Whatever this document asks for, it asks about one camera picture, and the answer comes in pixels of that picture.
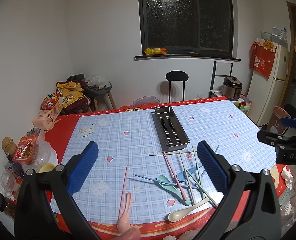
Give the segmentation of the person's left hand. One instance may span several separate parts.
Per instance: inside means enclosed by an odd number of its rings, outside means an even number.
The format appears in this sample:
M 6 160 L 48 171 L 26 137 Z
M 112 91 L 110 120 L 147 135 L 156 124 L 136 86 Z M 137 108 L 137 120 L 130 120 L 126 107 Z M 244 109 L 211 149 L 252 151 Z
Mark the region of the person's left hand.
M 131 227 L 113 240 L 140 240 L 141 234 L 138 228 Z

